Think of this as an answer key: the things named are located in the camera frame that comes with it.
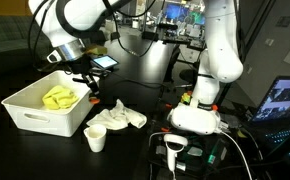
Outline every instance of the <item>black cable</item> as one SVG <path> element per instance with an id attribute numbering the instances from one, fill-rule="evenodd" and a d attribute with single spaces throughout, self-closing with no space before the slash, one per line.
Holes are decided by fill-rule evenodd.
<path id="1" fill-rule="evenodd" d="M 37 9 L 35 10 L 34 14 L 33 14 L 33 18 L 32 18 L 32 21 L 31 21 L 31 24 L 30 24 L 30 27 L 29 27 L 29 31 L 28 31 L 28 37 L 27 37 L 27 45 L 28 45 L 28 49 L 29 49 L 29 52 L 30 52 L 30 56 L 32 57 L 33 59 L 33 67 L 37 70 L 37 71 L 44 71 L 44 70 L 47 70 L 47 71 L 52 71 L 55 69 L 55 67 L 59 64 L 59 63 L 55 63 L 54 65 L 47 65 L 43 68 L 39 68 L 37 67 L 37 64 L 36 64 L 36 48 L 37 48 L 37 43 L 38 43 L 38 40 L 39 40 L 39 36 L 42 32 L 42 28 L 43 28 L 43 25 L 44 25 L 44 22 L 45 22 L 45 18 L 46 18 L 46 14 L 50 8 L 50 6 L 54 3 L 54 0 L 50 1 L 49 5 L 46 7 L 46 9 L 44 10 L 44 14 L 43 14 L 43 17 L 42 17 L 42 21 L 41 21 L 41 24 L 40 24 L 40 27 L 39 27 L 39 31 L 37 33 L 37 36 L 36 36 L 36 39 L 35 39 L 35 42 L 34 42 L 34 47 L 33 47 L 33 52 L 32 52 L 32 49 L 31 49 L 31 31 L 32 31 L 32 27 L 34 25 L 34 21 L 35 21 L 35 18 L 38 14 L 38 12 L 40 11 L 40 9 L 43 7 L 43 5 L 45 5 L 46 3 L 48 2 L 48 0 L 45 0 L 43 1 L 38 7 Z"/>
<path id="2" fill-rule="evenodd" d="M 71 75 L 71 74 L 73 74 L 73 71 L 72 71 L 72 69 L 71 69 L 71 67 L 68 65 L 68 64 L 64 64 L 64 66 L 63 66 L 63 71 L 64 71 L 64 73 L 66 74 L 66 75 Z"/>
<path id="3" fill-rule="evenodd" d="M 35 18 L 37 16 L 38 12 L 41 10 L 41 8 L 43 7 L 43 5 L 45 3 L 47 3 L 47 2 L 48 2 L 48 0 L 45 0 L 45 1 L 41 2 L 41 4 L 37 7 L 37 9 L 35 10 L 35 12 L 33 14 L 33 18 L 31 20 L 31 23 L 30 23 L 30 26 L 29 26 L 29 29 L 28 29 L 28 33 L 27 33 L 27 46 L 28 46 L 28 50 L 29 50 L 29 53 L 32 56 L 32 58 L 33 58 L 33 53 L 32 53 L 32 48 L 31 48 L 31 33 L 32 33 L 32 28 L 33 28 L 33 25 L 34 25 L 34 22 L 35 22 Z"/>
<path id="4" fill-rule="evenodd" d="M 115 17 L 115 14 L 113 14 L 113 19 L 114 19 L 114 22 L 115 22 L 115 29 L 116 29 L 116 32 L 117 33 L 119 33 L 118 32 L 118 26 L 117 26 L 117 20 L 116 20 L 116 17 Z M 129 50 L 129 49 L 127 49 L 127 48 L 125 48 L 123 45 L 122 45 L 122 43 L 121 43 L 121 40 L 120 40 L 120 37 L 118 37 L 118 43 L 119 43 L 119 45 L 120 45 L 120 47 L 124 50 L 124 51 L 126 51 L 126 52 L 128 52 L 129 54 L 132 54 L 132 55 L 134 55 L 134 56 L 137 56 L 137 57 L 143 57 L 148 51 L 149 51 L 149 49 L 151 48 L 151 46 L 152 46 L 152 44 L 153 44 L 153 42 L 154 42 L 154 40 L 155 40 L 155 35 L 156 35 L 156 33 L 157 33 L 157 30 L 158 30 L 158 28 L 156 28 L 156 30 L 155 30 L 155 34 L 154 34 L 154 36 L 153 36 L 153 39 L 151 40 L 151 43 L 150 43 L 150 45 L 148 46 L 148 48 L 145 50 L 145 52 L 143 53 L 143 54 L 141 54 L 141 55 L 139 55 L 139 54 L 137 54 L 136 52 L 134 52 L 134 51 L 132 51 L 132 50 Z"/>
<path id="5" fill-rule="evenodd" d="M 36 39 L 35 39 L 34 47 L 33 47 L 34 67 L 35 67 L 38 71 L 42 71 L 43 69 L 38 68 L 38 67 L 36 66 L 36 56 L 35 56 L 35 54 L 36 54 L 36 47 L 37 47 L 37 43 L 38 43 L 39 36 L 41 35 L 42 29 L 43 29 L 43 26 L 44 26 L 44 22 L 45 22 L 45 18 L 46 18 L 46 14 L 47 14 L 47 12 L 48 12 L 48 9 L 45 9 L 45 10 L 44 10 L 43 17 L 42 17 L 41 24 L 40 24 L 40 27 L 39 27 L 39 30 L 38 30 L 38 33 L 37 33 L 37 36 L 36 36 Z"/>
<path id="6" fill-rule="evenodd" d="M 124 16 L 127 16 L 127 17 L 141 17 L 141 16 L 143 16 L 143 15 L 145 15 L 150 9 L 151 9 L 151 7 L 154 5 L 154 3 L 156 2 L 156 0 L 154 0 L 149 6 L 148 6 L 148 8 L 142 13 L 142 14 L 139 14 L 139 15 L 129 15 L 129 14 L 126 14 L 126 13 L 123 13 L 123 12 L 121 12 L 121 11 L 117 11 L 117 12 L 119 12 L 119 13 L 121 13 L 121 14 L 123 14 Z"/>
<path id="7" fill-rule="evenodd" d="M 241 11 L 239 10 L 239 7 L 237 7 L 237 0 L 234 0 L 234 10 L 236 14 L 236 21 L 237 21 L 237 26 L 236 26 L 236 33 L 239 39 L 239 52 L 240 52 L 240 58 L 241 62 L 244 63 L 246 59 L 246 52 L 245 52 L 245 39 L 244 39 L 244 32 L 243 29 L 241 28 Z"/>
<path id="8" fill-rule="evenodd" d="M 187 60 L 185 59 L 185 57 L 183 56 L 182 51 L 180 51 L 180 52 L 181 52 L 181 56 L 182 56 L 182 58 L 184 59 L 184 61 L 185 61 L 185 62 L 188 62 L 188 63 L 191 63 L 191 62 L 189 62 L 189 61 L 187 61 Z M 190 64 L 187 64 L 187 65 L 188 65 L 188 67 L 189 67 L 190 69 L 194 70 L 195 72 L 198 72 L 198 69 L 196 69 L 195 67 L 192 67 Z"/>
<path id="9" fill-rule="evenodd" d="M 249 166 L 250 167 L 262 167 L 262 166 L 269 166 L 269 165 L 278 164 L 278 163 L 281 163 L 281 162 L 283 162 L 283 160 L 273 161 L 273 162 L 269 162 L 269 163 L 249 164 Z M 209 172 L 207 174 L 204 174 L 204 175 L 202 175 L 202 176 L 200 176 L 198 178 L 200 179 L 200 178 L 203 178 L 205 176 L 209 176 L 211 174 L 219 173 L 220 171 L 223 171 L 223 170 L 227 170 L 227 169 L 237 169 L 237 168 L 245 168 L 245 166 L 237 165 L 237 166 L 227 166 L 227 167 L 223 167 L 223 168 L 217 169 L 215 171 Z"/>
<path id="10" fill-rule="evenodd" d="M 245 128 L 239 128 L 239 130 L 245 132 L 246 134 L 248 134 L 248 135 L 250 136 L 250 138 L 252 139 L 252 141 L 253 141 L 254 144 L 255 144 L 256 149 L 258 150 L 259 160 L 263 160 L 263 154 L 262 154 L 262 151 L 260 150 L 259 145 L 257 144 L 257 142 L 256 142 L 256 140 L 255 140 L 255 138 L 254 138 L 254 136 L 253 136 L 253 135 L 252 135 L 252 134 L 251 134 L 247 129 L 245 129 Z"/>
<path id="11" fill-rule="evenodd" d="M 243 106 L 250 106 L 250 105 L 247 105 L 247 104 L 242 104 L 242 103 L 237 103 L 237 102 L 234 102 L 234 101 L 232 101 L 232 100 L 230 100 L 230 99 L 228 99 L 228 98 L 224 98 L 225 100 L 227 100 L 227 101 L 229 101 L 229 102 L 231 102 L 231 103 L 236 103 L 236 104 L 241 104 L 241 105 L 243 105 Z"/>
<path id="12" fill-rule="evenodd" d="M 147 87 L 147 88 L 151 88 L 151 89 L 158 89 L 158 88 L 161 88 L 161 86 L 164 86 L 164 87 L 167 87 L 166 85 L 162 84 L 162 83 L 150 83 L 150 82 L 139 82 L 139 81 L 136 81 L 136 80 L 132 80 L 132 79 L 129 79 L 129 78 L 126 78 L 126 77 L 123 77 L 119 74 L 116 74 L 116 73 L 113 73 L 112 74 L 120 77 L 123 79 L 123 81 L 128 81 L 128 82 L 132 82 L 132 83 L 135 83 L 135 84 L 139 84 L 139 85 L 142 85 L 144 87 Z M 156 85 L 159 85 L 158 87 L 153 87 L 153 86 L 149 86 L 147 84 L 156 84 Z"/>

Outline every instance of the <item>white cloth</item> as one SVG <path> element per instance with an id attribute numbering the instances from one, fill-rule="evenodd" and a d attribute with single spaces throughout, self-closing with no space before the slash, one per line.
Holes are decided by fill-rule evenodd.
<path id="1" fill-rule="evenodd" d="M 102 124 L 107 129 L 119 130 L 126 128 L 131 123 L 137 128 L 141 128 L 147 121 L 146 116 L 132 109 L 126 108 L 121 100 L 116 101 L 116 106 L 112 110 L 104 109 L 86 124 Z"/>

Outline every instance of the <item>small display screen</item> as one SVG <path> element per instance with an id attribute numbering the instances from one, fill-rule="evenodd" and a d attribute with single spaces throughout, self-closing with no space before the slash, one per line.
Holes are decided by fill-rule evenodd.
<path id="1" fill-rule="evenodd" d="M 276 79 L 252 121 L 290 119 L 290 79 Z"/>
<path id="2" fill-rule="evenodd" d="M 110 56 L 102 56 L 92 60 L 98 67 L 103 69 L 111 68 L 118 64 L 116 60 L 114 60 Z"/>
<path id="3" fill-rule="evenodd" d="M 178 21 L 183 22 L 187 16 L 188 16 L 188 8 L 176 4 L 167 4 L 166 18 L 177 19 Z"/>
<path id="4" fill-rule="evenodd" d="M 201 12 L 192 11 L 189 14 L 194 20 L 193 24 L 204 25 L 205 24 L 205 16 Z"/>

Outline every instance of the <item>wire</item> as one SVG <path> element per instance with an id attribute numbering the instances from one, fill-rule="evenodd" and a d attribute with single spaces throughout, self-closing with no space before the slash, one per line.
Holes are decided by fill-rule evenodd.
<path id="1" fill-rule="evenodd" d="M 250 164 L 249 166 L 250 167 L 260 167 L 260 166 L 268 166 L 268 165 L 273 165 L 273 164 L 277 164 L 277 163 L 280 163 L 282 162 L 283 160 L 279 160 L 279 161 L 274 161 L 274 162 L 270 162 L 270 163 L 262 163 L 262 164 Z M 227 170 L 227 169 L 237 169 L 237 168 L 243 168 L 245 166 L 242 166 L 242 165 L 237 165 L 237 166 L 227 166 L 227 167 L 223 167 L 223 168 L 220 168 L 220 169 L 217 169 L 217 170 L 214 170 L 208 174 L 204 174 L 202 176 L 200 176 L 199 178 L 203 178 L 203 177 L 206 177 L 206 176 L 209 176 L 211 174 L 215 174 L 215 173 L 218 173 L 220 171 L 223 171 L 223 170 Z"/>
<path id="2" fill-rule="evenodd" d="M 46 4 L 47 2 L 48 2 L 48 0 L 45 0 L 45 1 L 41 2 L 39 4 L 39 6 L 37 7 L 37 9 L 35 10 L 35 12 L 33 14 L 33 18 L 31 20 L 31 23 L 30 23 L 30 26 L 29 26 L 29 29 L 28 29 L 28 33 L 27 33 L 27 46 L 28 46 L 28 50 L 29 50 L 29 53 L 30 53 L 31 57 L 34 58 L 34 62 L 35 62 L 35 54 L 33 56 L 32 48 L 31 48 L 32 28 L 33 28 L 33 25 L 34 25 L 34 22 L 35 22 L 35 18 L 37 16 L 38 12 L 41 10 L 41 8 L 44 6 L 44 4 Z"/>
<path id="3" fill-rule="evenodd" d="M 139 82 L 139 81 L 136 81 L 136 80 L 128 79 L 128 78 L 123 77 L 123 76 L 121 76 L 119 74 L 116 74 L 114 72 L 112 72 L 112 74 L 122 78 L 124 81 L 129 81 L 129 82 L 132 82 L 132 83 L 135 83 L 135 84 L 139 84 L 139 85 L 142 85 L 142 86 L 147 87 L 147 88 L 158 89 L 158 88 L 161 88 L 161 86 L 167 87 L 166 85 L 164 85 L 162 83 Z M 147 84 L 156 84 L 156 85 L 159 85 L 159 86 L 158 87 L 153 87 L 153 86 L 149 86 Z"/>
<path id="4" fill-rule="evenodd" d="M 249 131 L 247 131 L 245 128 L 240 128 L 239 130 L 244 131 L 245 133 L 247 133 L 251 137 L 252 141 L 254 142 L 254 144 L 258 150 L 259 159 L 263 160 L 263 154 L 262 154 L 261 150 L 259 149 L 259 146 L 258 146 L 255 138 L 252 136 L 252 134 Z"/>
<path id="5" fill-rule="evenodd" d="M 145 15 L 150 9 L 151 9 L 151 7 L 154 5 L 154 3 L 156 2 L 156 0 L 154 0 L 149 6 L 148 6 L 148 8 L 143 12 L 143 13 L 141 13 L 141 14 L 139 14 L 139 15 L 129 15 L 129 14 L 125 14 L 125 13 L 123 13 L 123 12 L 121 12 L 121 11 L 117 11 L 117 12 L 119 12 L 119 13 L 121 13 L 121 14 L 123 14 L 124 16 L 127 16 L 127 17 L 141 17 L 141 16 L 143 16 L 143 15 Z"/>
<path id="6" fill-rule="evenodd" d="M 229 101 L 229 102 L 232 102 L 232 103 L 241 104 L 241 105 L 243 105 L 243 106 L 248 106 L 248 107 L 251 107 L 251 105 L 242 104 L 242 103 L 237 103 L 237 102 L 235 102 L 235 101 L 232 101 L 232 100 L 230 100 L 230 99 L 228 99 L 228 98 L 224 98 L 224 99 L 225 99 L 225 100 L 227 100 L 227 101 Z"/>
<path id="7" fill-rule="evenodd" d="M 144 13 L 142 13 L 142 15 L 144 15 L 145 13 L 147 13 L 147 11 L 148 11 L 152 6 L 153 6 L 153 4 L 155 3 L 155 1 L 156 1 L 156 0 L 154 0 L 154 1 L 151 3 L 151 5 L 149 6 L 149 8 L 148 8 L 147 10 L 145 10 Z M 163 6 L 161 7 L 161 10 L 163 10 L 163 8 L 164 8 L 164 4 L 165 4 L 165 0 L 163 0 Z M 114 22 L 115 22 L 115 29 L 116 29 L 116 32 L 119 33 L 119 32 L 118 32 L 118 26 L 117 26 L 117 20 L 116 20 L 115 14 L 113 14 L 113 19 L 114 19 Z M 134 51 L 132 51 L 132 50 L 129 50 L 129 49 L 125 48 L 125 47 L 122 45 L 122 42 L 121 42 L 121 40 L 120 40 L 120 37 L 118 37 L 117 40 L 118 40 L 118 43 L 119 43 L 120 47 L 121 47 L 123 50 L 125 50 L 126 52 L 128 52 L 129 54 L 132 54 L 132 55 L 137 56 L 137 57 L 143 57 L 143 56 L 144 56 L 144 55 L 149 51 L 149 49 L 152 47 L 152 44 L 153 44 L 153 42 L 154 42 L 154 40 L 155 40 L 155 37 L 156 37 L 156 34 L 157 34 L 157 30 L 158 30 L 158 28 L 156 28 L 156 30 L 155 30 L 155 33 L 154 33 L 153 39 L 151 40 L 150 45 L 149 45 L 148 48 L 145 50 L 145 52 L 142 53 L 141 55 L 139 55 L 138 53 L 136 53 L 136 52 L 134 52 Z"/>
<path id="8" fill-rule="evenodd" d="M 31 21 L 31 24 L 30 24 L 30 28 L 29 28 L 29 32 L 28 32 L 28 38 L 27 38 L 27 45 L 28 45 L 28 49 L 30 51 L 30 55 L 32 56 L 33 58 L 33 67 L 42 72 L 44 70 L 47 70 L 47 71 L 51 71 L 53 70 L 59 63 L 55 63 L 55 65 L 52 65 L 51 67 L 49 65 L 43 67 L 43 68 L 38 68 L 37 65 L 36 65 L 36 48 L 37 48 L 37 43 L 38 43 L 38 40 L 39 40 L 39 36 L 42 32 L 42 29 L 43 29 L 43 26 L 44 26 L 44 22 L 45 22 L 45 18 L 46 18 L 46 15 L 47 15 L 47 12 L 49 10 L 49 8 L 51 7 L 51 5 L 54 3 L 55 0 L 51 0 L 49 2 L 49 4 L 47 5 L 47 7 L 45 8 L 44 10 L 44 14 L 42 16 L 42 20 L 41 20 L 41 24 L 40 24 L 40 27 L 39 27 L 39 31 L 37 33 L 37 36 L 36 36 L 36 39 L 35 39 L 35 42 L 34 42 L 34 47 L 33 47 L 33 52 L 31 50 L 31 40 L 30 40 L 30 36 L 31 36 L 31 31 L 32 31 L 32 27 L 33 27 L 33 24 L 34 24 L 34 21 L 35 21 L 35 18 L 38 14 L 38 12 L 40 11 L 40 9 L 43 7 L 44 4 L 46 4 L 48 2 L 48 0 L 46 1 L 43 1 L 38 7 L 37 9 L 35 10 L 34 14 L 33 14 L 33 18 L 32 18 L 32 21 Z"/>
<path id="9" fill-rule="evenodd" d="M 173 180 L 176 180 L 175 171 L 172 171 L 172 173 L 173 173 Z"/>
<path id="10" fill-rule="evenodd" d="M 250 172 L 249 167 L 248 167 L 248 164 L 247 164 L 247 161 L 246 161 L 246 159 L 245 159 L 245 156 L 244 156 L 244 154 L 243 154 L 241 148 L 238 146 L 238 144 L 235 142 L 235 140 L 234 140 L 230 135 L 228 135 L 228 134 L 225 133 L 225 132 L 221 132 L 221 134 L 224 134 L 225 136 L 227 136 L 227 137 L 228 137 L 230 140 L 232 140 L 233 143 L 236 145 L 238 151 L 240 152 L 240 154 L 241 154 L 241 156 L 242 156 L 242 159 L 243 159 L 243 161 L 244 161 L 244 164 L 245 164 L 245 166 L 246 166 L 246 170 L 247 170 L 247 174 L 248 174 L 248 176 L 249 176 L 249 179 L 250 179 L 250 180 L 253 180 L 253 179 L 252 179 L 251 172 Z"/>
<path id="11" fill-rule="evenodd" d="M 161 134 L 170 134 L 171 132 L 157 132 L 157 133 L 153 133 L 149 136 L 149 141 L 148 141 L 148 148 L 151 146 L 151 142 L 152 142 L 152 137 L 156 136 L 156 135 L 161 135 Z M 153 176 L 153 167 L 152 167 L 152 163 L 149 164 L 149 168 L 150 168 L 150 180 L 152 180 L 152 176 Z"/>
<path id="12" fill-rule="evenodd" d="M 181 56 L 182 56 L 182 58 L 184 59 L 185 62 L 191 63 L 191 62 L 189 62 L 189 61 L 187 61 L 187 60 L 185 59 L 185 57 L 183 56 L 183 53 L 182 53 L 181 50 L 180 50 L 180 53 L 181 53 Z M 198 70 L 197 70 L 195 67 L 192 67 L 190 64 L 187 64 L 187 65 L 188 65 L 188 67 L 189 67 L 190 69 L 192 69 L 192 70 L 198 72 Z"/>

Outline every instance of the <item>white cup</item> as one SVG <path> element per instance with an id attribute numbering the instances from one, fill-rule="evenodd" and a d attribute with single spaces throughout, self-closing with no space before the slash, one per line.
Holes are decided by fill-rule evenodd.
<path id="1" fill-rule="evenodd" d="M 93 124 L 84 129 L 84 134 L 88 140 L 89 147 L 93 152 L 103 150 L 106 140 L 106 127 L 101 124 Z"/>

